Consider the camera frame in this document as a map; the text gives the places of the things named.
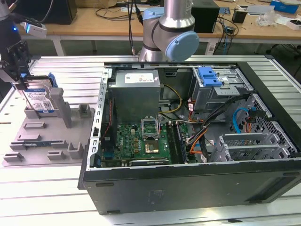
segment motherboard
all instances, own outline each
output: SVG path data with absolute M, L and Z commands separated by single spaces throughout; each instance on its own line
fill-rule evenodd
M 116 146 L 103 150 L 103 161 L 107 167 L 184 162 L 187 158 L 184 140 L 189 135 L 185 123 L 119 124 Z

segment yellow wire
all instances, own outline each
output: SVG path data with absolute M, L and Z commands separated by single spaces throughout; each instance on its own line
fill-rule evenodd
M 173 109 L 173 110 L 170 110 L 170 111 L 167 111 L 167 112 L 159 112 L 159 113 L 172 113 L 172 112 L 175 112 L 175 111 L 179 110 L 182 106 L 182 98 L 180 97 L 179 93 L 169 85 L 164 84 L 164 86 L 169 87 L 173 92 L 175 92 L 175 94 L 179 97 L 180 103 L 179 103 L 179 105 L 176 109 Z

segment floor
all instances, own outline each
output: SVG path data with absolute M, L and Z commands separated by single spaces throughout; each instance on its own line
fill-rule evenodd
M 65 48 L 66 54 L 69 56 L 80 55 L 130 55 L 131 49 L 128 41 L 97 41 L 96 53 L 93 53 L 90 41 L 85 40 L 64 40 L 62 45 Z M 34 56 L 56 56 L 56 51 L 50 40 L 28 40 L 29 49 Z M 207 43 L 200 43 L 195 55 L 203 55 L 205 53 Z M 141 41 L 134 41 L 136 50 L 142 48 Z M 257 44 L 242 44 L 233 43 L 228 51 L 228 55 L 254 55 L 254 50 Z M 264 44 L 260 49 L 260 55 L 265 55 L 265 51 L 271 47 L 270 44 Z M 216 55 L 222 54 L 222 50 L 216 51 Z M 301 57 L 294 60 L 294 55 L 291 49 L 279 45 L 272 50 L 271 55 L 290 73 L 295 74 L 297 68 L 301 64 Z M 296 79 L 301 81 L 301 70 L 296 75 Z M 10 84 L 0 81 L 0 101 L 10 89 Z

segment table leg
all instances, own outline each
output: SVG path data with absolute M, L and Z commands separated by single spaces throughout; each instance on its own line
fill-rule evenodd
M 53 41 L 53 44 L 55 46 L 55 50 L 56 50 L 57 55 L 58 56 L 65 56 L 66 53 L 65 53 L 65 50 L 64 50 L 64 48 L 61 44 L 61 39 L 56 37 L 56 38 L 52 39 L 52 41 Z
M 213 55 L 216 43 L 217 43 L 216 41 L 209 41 L 208 42 L 205 55 Z
M 262 48 L 262 44 L 257 44 L 254 53 L 258 53 L 261 48 Z
M 91 44 L 92 44 L 92 50 L 93 52 L 97 52 L 97 45 L 96 45 L 96 41 L 95 40 L 91 40 Z

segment black box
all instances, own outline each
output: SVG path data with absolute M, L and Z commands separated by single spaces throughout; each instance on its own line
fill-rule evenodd
M 196 19 L 196 33 L 213 33 L 220 7 L 213 0 L 194 0 L 191 14 Z
M 15 0 L 7 0 L 8 5 Z M 20 0 L 14 12 L 41 21 L 51 0 Z M 45 24 L 71 24 L 77 13 L 75 0 L 53 0 L 53 6 Z
M 245 17 L 247 15 L 247 11 L 243 10 L 234 10 L 232 21 L 234 23 L 242 24 L 245 21 Z

